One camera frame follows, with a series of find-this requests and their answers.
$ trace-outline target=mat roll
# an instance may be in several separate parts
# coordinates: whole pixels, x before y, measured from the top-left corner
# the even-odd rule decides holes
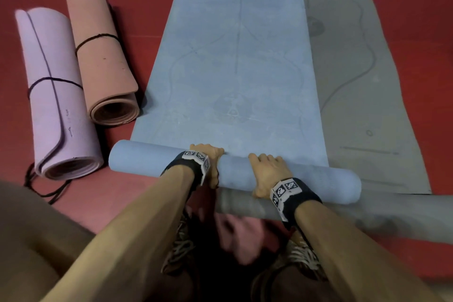
[[[48,8],[15,13],[33,124],[35,171],[54,180],[85,176],[104,163],[86,112],[71,24]]]
[[[184,149],[121,140],[112,148],[110,169],[119,172],[158,177]],[[360,178],[350,170],[287,162],[295,177],[305,182],[322,201],[338,204],[357,202],[361,193]],[[219,186],[252,191],[256,180],[249,159],[223,155],[218,162]]]
[[[88,115],[114,126],[139,115],[138,90],[106,0],[66,0]]]

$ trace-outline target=pink rolled yoga mat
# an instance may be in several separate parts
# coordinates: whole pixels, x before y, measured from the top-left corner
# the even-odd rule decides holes
[[[104,163],[87,116],[71,24],[48,8],[17,10],[33,124],[35,171],[67,180]]]
[[[106,0],[66,0],[88,115],[119,125],[137,118],[137,82],[132,75]]]

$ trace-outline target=black cord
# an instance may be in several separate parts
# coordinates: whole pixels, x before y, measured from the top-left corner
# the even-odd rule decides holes
[[[76,56],[77,56],[77,52],[79,51],[80,47],[82,47],[85,43],[87,43],[89,41],[92,41],[92,40],[95,40],[96,38],[99,38],[99,37],[112,37],[112,38],[116,39],[118,42],[120,42],[120,44],[121,44],[121,41],[118,38],[118,36],[115,36],[115,35],[112,35],[112,34],[97,34],[97,35],[88,37],[85,41],[82,41],[82,43],[77,46],[77,48],[76,48]]]
[[[63,81],[65,83],[70,83],[70,84],[76,85],[77,87],[80,87],[83,90],[83,87],[81,85],[79,85],[78,83],[75,83],[75,82],[73,82],[71,80],[66,80],[66,79],[61,79],[61,78],[54,78],[54,77],[44,77],[44,78],[38,79],[33,84],[31,84],[31,86],[29,87],[28,92],[27,92],[27,98],[29,100],[30,100],[30,93],[31,93],[31,90],[33,89],[33,87],[35,87],[38,83],[40,83],[41,81],[44,81],[44,80]]]
[[[52,199],[48,202],[50,205],[54,204],[58,199],[60,198],[61,194],[65,190],[65,188],[71,184],[72,179],[68,179],[67,181],[64,182],[63,185],[61,185],[57,190],[54,192],[50,192],[48,194],[40,194],[37,192],[35,189],[32,187],[32,182],[35,178],[37,178],[37,174],[34,171],[34,163],[32,163],[29,167],[28,170],[25,174],[25,181],[24,181],[24,186],[29,188],[31,191],[33,191],[35,194],[37,194],[40,197],[46,198],[46,197],[52,197]]]

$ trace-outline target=purple yoga mat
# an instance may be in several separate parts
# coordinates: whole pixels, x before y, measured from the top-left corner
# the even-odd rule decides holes
[[[54,180],[85,176],[104,163],[87,115],[71,24],[48,8],[17,10],[16,21],[30,92],[35,171]]]

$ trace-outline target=hand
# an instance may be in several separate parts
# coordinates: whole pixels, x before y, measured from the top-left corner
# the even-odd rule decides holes
[[[211,162],[211,168],[206,175],[206,179],[209,182],[209,187],[215,189],[219,184],[219,173],[217,171],[217,162],[219,158],[225,153],[223,148],[213,147],[212,145],[203,145],[202,143],[199,145],[191,144],[190,148],[191,151],[202,151],[209,157],[209,161]]]
[[[286,166],[281,156],[274,158],[271,155],[251,153],[249,160],[256,178],[254,197],[269,199],[270,190],[281,180],[291,178],[293,174]]]

